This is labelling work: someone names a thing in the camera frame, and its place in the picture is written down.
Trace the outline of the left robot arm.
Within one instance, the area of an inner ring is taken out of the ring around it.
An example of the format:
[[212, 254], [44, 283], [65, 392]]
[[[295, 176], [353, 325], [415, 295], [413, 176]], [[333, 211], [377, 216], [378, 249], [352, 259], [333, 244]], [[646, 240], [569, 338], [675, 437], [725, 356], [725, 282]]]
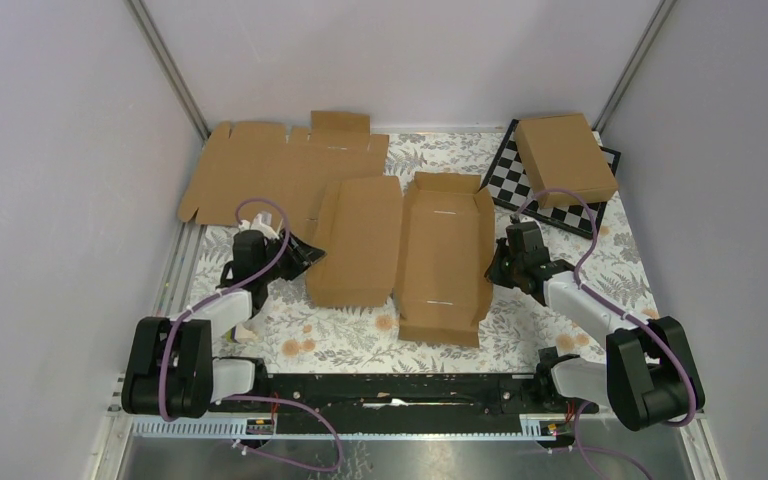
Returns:
[[145, 317], [137, 323], [122, 408], [173, 421], [199, 418], [229, 396], [248, 411], [264, 407], [271, 387], [255, 374], [254, 362], [216, 358], [212, 344], [261, 312], [272, 282], [294, 280], [325, 256], [286, 230], [236, 233], [214, 294], [174, 319]]

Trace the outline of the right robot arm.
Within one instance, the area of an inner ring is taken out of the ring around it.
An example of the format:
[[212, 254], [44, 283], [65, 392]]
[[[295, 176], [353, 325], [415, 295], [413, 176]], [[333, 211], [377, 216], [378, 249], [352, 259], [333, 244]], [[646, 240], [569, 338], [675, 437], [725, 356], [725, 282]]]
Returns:
[[485, 277], [573, 320], [605, 351], [604, 362], [597, 363], [542, 350], [532, 396], [543, 410], [589, 401], [639, 431], [655, 424], [685, 426], [704, 406], [682, 325], [669, 316], [643, 320], [585, 284], [571, 263], [551, 258], [536, 222], [512, 216]]

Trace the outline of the closed brown cardboard box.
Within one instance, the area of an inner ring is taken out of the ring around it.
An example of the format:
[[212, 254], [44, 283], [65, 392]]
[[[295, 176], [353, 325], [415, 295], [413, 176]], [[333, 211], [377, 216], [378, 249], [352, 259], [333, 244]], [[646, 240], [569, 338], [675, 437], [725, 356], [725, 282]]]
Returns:
[[522, 118], [514, 139], [530, 186], [542, 194], [541, 209], [607, 202], [618, 191], [583, 114]]

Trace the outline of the floral patterned table mat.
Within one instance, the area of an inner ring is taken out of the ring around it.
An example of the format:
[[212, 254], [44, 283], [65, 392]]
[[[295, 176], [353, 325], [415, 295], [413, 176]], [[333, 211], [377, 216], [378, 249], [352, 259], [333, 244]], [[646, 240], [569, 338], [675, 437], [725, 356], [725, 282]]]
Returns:
[[[385, 174], [406, 188], [417, 171], [480, 175], [488, 170], [506, 134], [413, 132], [389, 134]], [[192, 227], [176, 280], [174, 300], [163, 306], [173, 316], [208, 297], [231, 259], [234, 228]], [[607, 204], [597, 245], [585, 260], [578, 281], [572, 272], [551, 275], [538, 296], [520, 288], [493, 286], [487, 316], [480, 322], [479, 347], [429, 344], [398, 338], [398, 309], [390, 298], [370, 308], [318, 308], [311, 303], [305, 277], [277, 280], [269, 286], [262, 315], [244, 323], [255, 338], [243, 343], [217, 339], [214, 353], [265, 360], [270, 373], [464, 373], [530, 372], [538, 351], [555, 347], [559, 356], [579, 355], [579, 364], [605, 363], [603, 344], [618, 328], [633, 329], [632, 316], [646, 321], [658, 314], [647, 275], [619, 193]], [[615, 313], [586, 290], [618, 307]]]

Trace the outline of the flat cardboard sheet stack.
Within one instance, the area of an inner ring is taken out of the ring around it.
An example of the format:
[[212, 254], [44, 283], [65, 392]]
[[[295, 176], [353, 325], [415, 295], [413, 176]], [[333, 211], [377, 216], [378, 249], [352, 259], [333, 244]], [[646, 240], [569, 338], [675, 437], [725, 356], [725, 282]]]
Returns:
[[203, 148], [177, 216], [232, 226], [255, 209], [241, 202], [265, 198], [298, 231], [317, 218], [330, 183], [382, 175], [389, 143], [372, 132], [368, 115], [344, 111], [315, 110], [307, 127], [223, 121]]

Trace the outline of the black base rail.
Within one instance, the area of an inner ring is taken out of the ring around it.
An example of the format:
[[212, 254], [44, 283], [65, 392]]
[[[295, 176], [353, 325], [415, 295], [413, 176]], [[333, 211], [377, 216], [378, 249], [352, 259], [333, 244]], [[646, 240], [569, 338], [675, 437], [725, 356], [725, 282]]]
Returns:
[[255, 401], [223, 401], [216, 413], [263, 414], [283, 435], [553, 435], [582, 402], [533, 374], [265, 374]]

